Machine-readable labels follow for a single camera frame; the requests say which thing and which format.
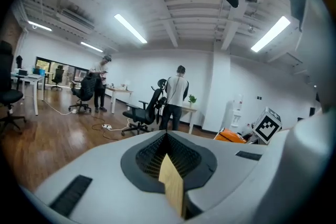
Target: orange object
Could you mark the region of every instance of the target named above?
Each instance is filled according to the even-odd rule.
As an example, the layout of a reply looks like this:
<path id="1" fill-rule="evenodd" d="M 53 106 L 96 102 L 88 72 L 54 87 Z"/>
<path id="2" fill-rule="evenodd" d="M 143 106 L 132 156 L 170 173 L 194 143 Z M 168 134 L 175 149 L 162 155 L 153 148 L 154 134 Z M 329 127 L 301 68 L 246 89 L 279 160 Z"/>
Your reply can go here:
<path id="1" fill-rule="evenodd" d="M 242 144 L 245 144 L 247 142 L 240 135 L 236 134 L 235 132 L 230 131 L 229 129 L 224 129 L 222 132 L 219 132 L 215 136 L 214 140 L 233 142 L 233 143 L 242 143 Z"/>

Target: brick wall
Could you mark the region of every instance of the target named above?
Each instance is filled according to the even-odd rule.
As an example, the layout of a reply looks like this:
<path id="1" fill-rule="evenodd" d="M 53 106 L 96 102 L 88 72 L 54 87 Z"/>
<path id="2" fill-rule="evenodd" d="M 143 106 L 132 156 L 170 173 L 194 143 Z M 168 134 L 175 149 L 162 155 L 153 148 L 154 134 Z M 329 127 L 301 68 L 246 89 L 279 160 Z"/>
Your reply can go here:
<path id="1" fill-rule="evenodd" d="M 17 42 L 19 40 L 21 33 L 22 28 L 15 19 L 13 13 L 9 11 L 0 30 L 0 40 L 4 40 L 12 45 L 13 55 L 15 53 Z"/>

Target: linear light fixture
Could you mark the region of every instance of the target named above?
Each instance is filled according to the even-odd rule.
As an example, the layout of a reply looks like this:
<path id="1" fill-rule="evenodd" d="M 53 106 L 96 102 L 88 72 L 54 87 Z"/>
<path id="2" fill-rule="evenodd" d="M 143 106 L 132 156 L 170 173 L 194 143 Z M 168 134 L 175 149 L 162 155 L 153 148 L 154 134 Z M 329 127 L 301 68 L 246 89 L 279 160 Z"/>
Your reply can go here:
<path id="1" fill-rule="evenodd" d="M 258 52 L 269 44 L 277 35 L 279 35 L 287 26 L 289 26 L 290 21 L 282 16 L 277 23 L 259 40 L 251 50 Z"/>
<path id="2" fill-rule="evenodd" d="M 115 18 L 124 26 L 126 27 L 132 34 L 136 36 L 138 40 L 140 40 L 143 44 L 146 44 L 147 41 L 136 31 L 133 26 L 129 24 L 128 21 L 124 19 L 120 14 L 115 15 Z"/>
<path id="3" fill-rule="evenodd" d="M 85 42 L 81 42 L 81 44 L 84 45 L 84 46 L 87 46 L 87 47 L 89 47 L 89 48 L 91 48 L 91 49 L 97 50 L 97 51 L 99 51 L 99 52 L 103 52 L 102 50 L 97 49 L 96 47 L 91 46 L 91 45 L 89 45 L 89 44 L 86 44 Z"/>
<path id="4" fill-rule="evenodd" d="M 40 27 L 40 28 L 45 29 L 45 30 L 48 30 L 48 31 L 52 31 L 51 28 L 49 28 L 49 27 L 45 27 L 45 26 L 43 26 L 43 25 L 39 25 L 39 24 L 37 24 L 37 23 L 33 23 L 33 22 L 31 22 L 30 20 L 28 21 L 28 23 L 29 23 L 30 25 L 34 25 L 34 26 Z"/>

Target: black pants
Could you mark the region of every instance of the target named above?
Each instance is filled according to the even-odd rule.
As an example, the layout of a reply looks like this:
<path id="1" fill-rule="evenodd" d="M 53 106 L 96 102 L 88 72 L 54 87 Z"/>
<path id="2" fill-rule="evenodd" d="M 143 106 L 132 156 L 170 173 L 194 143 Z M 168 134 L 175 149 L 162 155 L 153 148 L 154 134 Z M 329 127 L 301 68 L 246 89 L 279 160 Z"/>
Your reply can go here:
<path id="1" fill-rule="evenodd" d="M 167 130 L 168 121 L 170 119 L 171 114 L 173 114 L 173 131 L 179 130 L 180 118 L 182 115 L 182 107 L 168 104 L 164 107 L 162 113 L 162 121 L 161 121 L 161 130 Z"/>
<path id="2" fill-rule="evenodd" d="M 98 108 L 98 97 L 100 97 L 100 107 L 102 108 L 104 106 L 104 99 L 105 99 L 105 91 L 106 91 L 106 85 L 103 85 L 104 89 L 96 89 L 94 92 L 94 107 Z"/>

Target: office chair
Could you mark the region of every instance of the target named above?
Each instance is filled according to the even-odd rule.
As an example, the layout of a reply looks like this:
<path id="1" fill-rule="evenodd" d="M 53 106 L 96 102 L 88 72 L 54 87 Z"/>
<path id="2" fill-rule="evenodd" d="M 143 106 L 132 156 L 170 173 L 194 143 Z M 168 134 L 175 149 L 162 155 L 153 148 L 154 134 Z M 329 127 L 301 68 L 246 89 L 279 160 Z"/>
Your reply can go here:
<path id="1" fill-rule="evenodd" d="M 148 125 L 152 124 L 156 118 L 155 109 L 159 110 L 162 106 L 162 103 L 159 101 L 160 95 L 162 93 L 163 93 L 162 88 L 158 88 L 154 90 L 152 100 L 149 104 L 144 101 L 139 101 L 140 103 L 143 104 L 142 109 L 135 105 L 127 104 L 127 106 L 129 106 L 132 109 L 132 111 L 125 111 L 122 114 L 132 119 L 134 122 L 137 122 L 138 124 L 136 125 L 136 124 L 130 123 L 129 124 L 130 127 L 121 132 L 122 136 L 125 135 L 125 132 L 134 131 L 134 130 L 137 131 L 137 135 L 140 134 L 140 131 L 143 131 L 146 133 L 151 132 L 151 131 L 148 131 Z"/>
<path id="2" fill-rule="evenodd" d="M 12 90 L 12 82 L 10 80 L 11 68 L 13 62 L 12 46 L 11 44 L 1 41 L 0 43 L 0 103 L 8 108 L 7 117 L 0 119 L 0 122 L 4 122 L 4 125 L 0 129 L 0 135 L 5 130 L 5 127 L 11 123 L 19 130 L 20 127 L 14 122 L 14 120 L 23 119 L 26 122 L 24 116 L 12 116 L 12 104 L 19 101 L 23 97 L 23 93 L 18 90 Z"/>
<path id="3" fill-rule="evenodd" d="M 69 106 L 69 111 L 71 110 L 71 108 L 78 107 L 77 112 L 79 112 L 80 108 L 84 108 L 85 111 L 88 109 L 91 113 L 91 108 L 89 107 L 89 104 L 83 104 L 82 101 L 89 101 L 92 98 L 95 92 L 94 88 L 96 85 L 96 79 L 93 77 L 85 77 L 80 84 L 80 89 L 75 89 L 75 87 L 71 89 L 72 94 L 76 95 L 79 98 L 78 101 L 80 102 L 78 103 L 77 101 L 76 104 Z"/>
<path id="4" fill-rule="evenodd" d="M 56 85 L 52 86 L 51 89 L 56 88 L 57 90 L 58 89 L 62 90 L 62 88 L 58 86 L 58 84 L 62 82 L 63 73 L 64 73 L 63 66 L 58 66 L 58 68 L 56 69 L 55 77 L 52 79 L 52 82 L 56 83 Z"/>

